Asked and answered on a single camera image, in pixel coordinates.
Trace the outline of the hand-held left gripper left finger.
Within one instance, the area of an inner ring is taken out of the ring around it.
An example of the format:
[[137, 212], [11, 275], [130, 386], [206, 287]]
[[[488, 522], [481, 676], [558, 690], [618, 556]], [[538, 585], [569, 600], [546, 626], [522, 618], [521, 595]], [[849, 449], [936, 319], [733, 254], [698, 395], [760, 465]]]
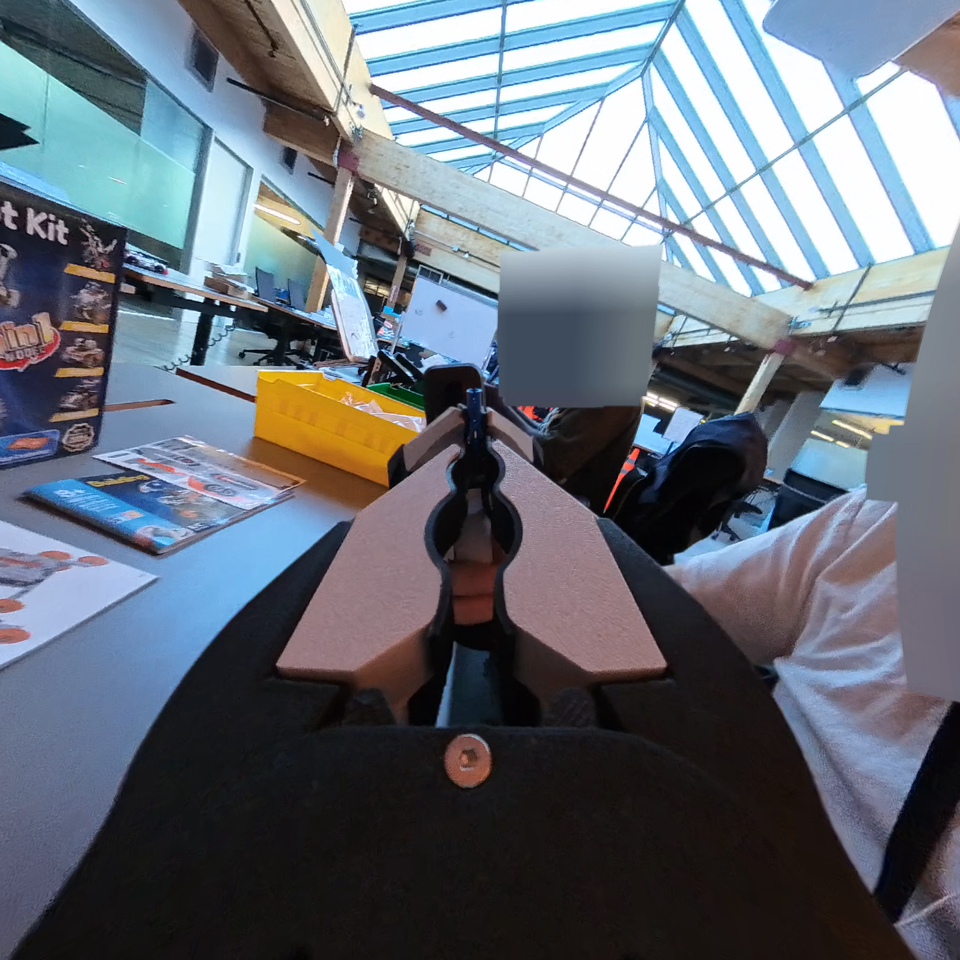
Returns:
[[284, 679], [380, 690], [402, 722], [434, 724], [450, 668], [445, 561], [462, 531], [449, 442], [361, 510], [280, 654]]

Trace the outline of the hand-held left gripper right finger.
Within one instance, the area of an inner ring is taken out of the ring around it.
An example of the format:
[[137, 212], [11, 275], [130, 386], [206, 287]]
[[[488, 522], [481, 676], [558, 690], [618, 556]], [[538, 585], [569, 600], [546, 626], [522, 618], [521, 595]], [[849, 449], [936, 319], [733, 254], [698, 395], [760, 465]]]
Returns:
[[502, 554], [494, 608], [510, 678], [540, 719], [567, 690], [665, 679], [666, 657], [598, 518], [505, 441], [489, 453], [487, 514]]

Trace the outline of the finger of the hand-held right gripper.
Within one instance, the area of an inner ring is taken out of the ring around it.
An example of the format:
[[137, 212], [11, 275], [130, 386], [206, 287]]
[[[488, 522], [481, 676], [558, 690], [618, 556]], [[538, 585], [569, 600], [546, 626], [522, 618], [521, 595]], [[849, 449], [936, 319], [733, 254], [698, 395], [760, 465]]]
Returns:
[[484, 420], [484, 447], [486, 450], [492, 451], [495, 443], [498, 442], [534, 467], [543, 465], [542, 451], [537, 441], [520, 426], [491, 408], [486, 408]]
[[450, 446], [462, 450], [465, 438], [465, 407], [458, 405], [447, 408], [390, 457], [389, 486], [398, 486], [407, 476]]

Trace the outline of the person's right forearm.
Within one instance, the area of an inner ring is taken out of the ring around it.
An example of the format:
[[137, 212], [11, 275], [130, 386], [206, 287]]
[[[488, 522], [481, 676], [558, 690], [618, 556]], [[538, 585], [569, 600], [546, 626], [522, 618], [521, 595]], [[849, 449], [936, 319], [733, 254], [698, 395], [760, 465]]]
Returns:
[[897, 506], [866, 490], [774, 531], [668, 566], [757, 666], [896, 674]]

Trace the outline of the grey desk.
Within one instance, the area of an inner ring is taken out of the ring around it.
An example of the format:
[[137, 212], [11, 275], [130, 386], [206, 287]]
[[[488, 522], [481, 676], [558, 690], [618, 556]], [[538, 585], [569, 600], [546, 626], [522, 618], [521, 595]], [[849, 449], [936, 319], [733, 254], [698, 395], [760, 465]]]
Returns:
[[97, 452], [193, 436], [303, 479], [289, 500], [162, 558], [18, 499], [105, 474], [89, 454], [2, 471], [2, 520], [154, 574], [121, 604], [1, 675], [1, 956], [8, 958], [84, 855], [150, 726], [198, 656], [337, 522], [384, 492], [254, 437], [253, 403], [153, 366], [114, 363]]

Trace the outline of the wooden office desk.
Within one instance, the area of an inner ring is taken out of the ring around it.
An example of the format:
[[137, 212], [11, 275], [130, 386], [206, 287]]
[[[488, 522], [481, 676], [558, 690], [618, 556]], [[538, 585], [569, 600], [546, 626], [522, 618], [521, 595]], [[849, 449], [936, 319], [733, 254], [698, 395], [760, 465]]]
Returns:
[[171, 370], [206, 364], [215, 318], [227, 318], [233, 322], [268, 313], [268, 307], [255, 298], [219, 293], [197, 285], [177, 272], [157, 273], [130, 265], [124, 267], [121, 293], [129, 301], [166, 306], [197, 315], [189, 355], [174, 361]]

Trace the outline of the clear plastic bag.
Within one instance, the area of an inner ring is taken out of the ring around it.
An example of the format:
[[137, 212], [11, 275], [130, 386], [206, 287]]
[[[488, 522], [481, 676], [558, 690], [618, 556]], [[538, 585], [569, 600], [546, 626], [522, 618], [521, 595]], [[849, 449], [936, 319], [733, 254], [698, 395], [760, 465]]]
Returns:
[[382, 409], [378, 402], [361, 401], [360, 399], [354, 398], [349, 392], [340, 398], [340, 402], [354, 410], [373, 416], [380, 421], [412, 431], [414, 434], [421, 433], [426, 427], [426, 418], [423, 416], [388, 412]]

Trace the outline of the yellow plastic bin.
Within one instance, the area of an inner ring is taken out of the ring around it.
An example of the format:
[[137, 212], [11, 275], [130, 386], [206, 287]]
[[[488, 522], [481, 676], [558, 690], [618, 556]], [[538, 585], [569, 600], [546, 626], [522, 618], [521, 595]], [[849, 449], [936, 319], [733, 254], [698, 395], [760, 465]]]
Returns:
[[257, 379], [254, 436], [387, 486], [388, 463], [414, 439], [412, 431], [340, 402], [347, 393], [397, 414], [424, 413], [315, 370], [262, 370]]

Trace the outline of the tilted flip chart easel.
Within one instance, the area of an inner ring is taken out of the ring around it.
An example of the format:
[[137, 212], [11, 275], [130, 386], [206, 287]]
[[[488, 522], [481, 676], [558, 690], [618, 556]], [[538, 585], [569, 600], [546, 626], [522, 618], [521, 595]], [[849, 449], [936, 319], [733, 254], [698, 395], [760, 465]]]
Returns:
[[377, 356], [379, 346], [373, 316], [358, 282], [357, 261], [322, 235], [315, 233], [314, 243], [326, 266], [343, 354], [351, 362], [366, 362]]

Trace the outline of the dark jacket on chair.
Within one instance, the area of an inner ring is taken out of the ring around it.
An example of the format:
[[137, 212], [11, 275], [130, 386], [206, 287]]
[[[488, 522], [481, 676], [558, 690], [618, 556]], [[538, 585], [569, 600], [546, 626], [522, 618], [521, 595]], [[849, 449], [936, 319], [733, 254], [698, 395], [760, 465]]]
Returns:
[[662, 566], [720, 526], [734, 504], [761, 485], [768, 440], [751, 412], [695, 427], [644, 474], [618, 483], [604, 518]]

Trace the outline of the white and orange leaflet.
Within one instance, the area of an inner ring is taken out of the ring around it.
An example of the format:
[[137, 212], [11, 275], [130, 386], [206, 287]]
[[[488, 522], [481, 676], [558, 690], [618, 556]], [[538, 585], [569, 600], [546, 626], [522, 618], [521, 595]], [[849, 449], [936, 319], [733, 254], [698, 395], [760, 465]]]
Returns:
[[291, 497], [304, 483], [298, 476], [192, 437], [167, 438], [94, 457], [248, 512]]

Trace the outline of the red ceiling pipe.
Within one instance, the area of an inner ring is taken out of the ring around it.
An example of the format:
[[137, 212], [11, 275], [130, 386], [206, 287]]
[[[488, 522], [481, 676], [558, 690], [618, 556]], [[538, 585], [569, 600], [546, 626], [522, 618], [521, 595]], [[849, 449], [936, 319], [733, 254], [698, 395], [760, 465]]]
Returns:
[[666, 219], [665, 217], [647, 210], [643, 206], [638, 206], [634, 203], [631, 203], [630, 201], [620, 198], [609, 191], [600, 189], [599, 187], [587, 183], [586, 181], [583, 181], [572, 174], [566, 174], [563, 171], [547, 165], [545, 162], [534, 159], [532, 156], [523, 153], [519, 149], [509, 147], [505, 143], [502, 143], [495, 138], [475, 131], [472, 128], [453, 120], [449, 116], [439, 114], [434, 110], [402, 97], [401, 95], [379, 86], [374, 82], [369, 85], [369, 91], [372, 95], [391, 106], [406, 110], [418, 118], [424, 119], [436, 126], [458, 134], [472, 143], [484, 146], [492, 152], [503, 156], [504, 158], [510, 158], [520, 162], [536, 172], [540, 172], [548, 177], [552, 177], [560, 181], [565, 186], [572, 186], [576, 189], [582, 190], [594, 199], [597, 199], [603, 203], [622, 208], [623, 210], [630, 212], [630, 214], [634, 215], [636, 218], [647, 221], [650, 224], [653, 224], [655, 227], [666, 231], [668, 234], [685, 236], [692, 242], [725, 254], [739, 263], [769, 273], [786, 284], [798, 286], [804, 290], [810, 290], [813, 287], [812, 281], [799, 277], [798, 275], [790, 273], [789, 271], [777, 267], [760, 258], [750, 256], [734, 246], [730, 246], [729, 244], [715, 240], [714, 238], [702, 234], [688, 226], [684, 226], [678, 222]]

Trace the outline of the blue closed booklet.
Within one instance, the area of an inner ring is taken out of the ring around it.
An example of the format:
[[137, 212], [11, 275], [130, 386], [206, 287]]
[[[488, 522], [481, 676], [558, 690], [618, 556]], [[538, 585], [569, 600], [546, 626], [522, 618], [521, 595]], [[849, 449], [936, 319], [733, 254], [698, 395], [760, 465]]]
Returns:
[[285, 500], [218, 499], [138, 471], [39, 484], [22, 498], [153, 556], [196, 544]]

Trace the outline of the open instruction booklet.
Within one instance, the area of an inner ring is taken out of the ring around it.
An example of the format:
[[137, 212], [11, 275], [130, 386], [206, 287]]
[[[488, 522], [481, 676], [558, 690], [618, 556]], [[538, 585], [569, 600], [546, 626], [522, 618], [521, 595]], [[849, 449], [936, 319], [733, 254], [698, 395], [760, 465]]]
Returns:
[[124, 563], [1, 522], [1, 667], [157, 581]]

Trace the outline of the dark blue kit box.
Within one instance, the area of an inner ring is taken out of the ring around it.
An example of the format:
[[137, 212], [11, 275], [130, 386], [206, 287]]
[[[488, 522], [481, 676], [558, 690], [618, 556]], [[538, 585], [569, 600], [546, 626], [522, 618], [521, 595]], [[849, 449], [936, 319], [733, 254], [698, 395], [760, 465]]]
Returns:
[[1, 468], [93, 450], [127, 231], [2, 181]]

